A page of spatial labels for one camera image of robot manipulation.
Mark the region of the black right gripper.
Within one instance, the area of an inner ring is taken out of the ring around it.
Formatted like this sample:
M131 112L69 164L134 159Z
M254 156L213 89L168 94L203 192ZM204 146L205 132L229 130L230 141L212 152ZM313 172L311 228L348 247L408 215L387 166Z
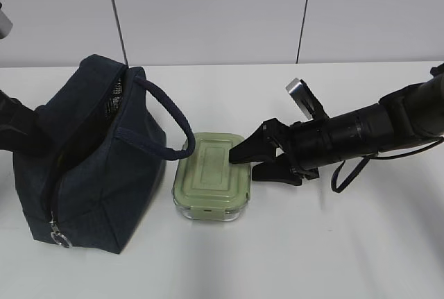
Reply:
M276 118L269 119L230 149L229 162L262 162L252 169L253 181L301 186L302 179L319 177L318 168L327 150L327 138L321 130L326 122L297 121L286 126Z

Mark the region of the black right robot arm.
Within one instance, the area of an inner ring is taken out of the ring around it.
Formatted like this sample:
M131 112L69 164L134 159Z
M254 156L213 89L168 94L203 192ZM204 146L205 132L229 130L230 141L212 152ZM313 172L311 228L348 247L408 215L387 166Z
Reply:
M306 82L295 78L287 91L308 120L290 126L276 118L262 122L230 150L229 161L254 163L254 181L300 186L317 179L322 166L343 167L346 160L360 158L342 183L338 169L332 174L332 191L340 193L371 160L385 160L385 152L402 149L407 157L443 143L443 66L431 68L430 74L424 83L336 117L329 117Z

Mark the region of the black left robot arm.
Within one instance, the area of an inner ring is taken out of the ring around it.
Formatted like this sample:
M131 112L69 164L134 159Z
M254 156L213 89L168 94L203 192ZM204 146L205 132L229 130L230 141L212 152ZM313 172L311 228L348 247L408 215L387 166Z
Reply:
M1 150L43 156L51 139L37 124L38 115L1 91Z

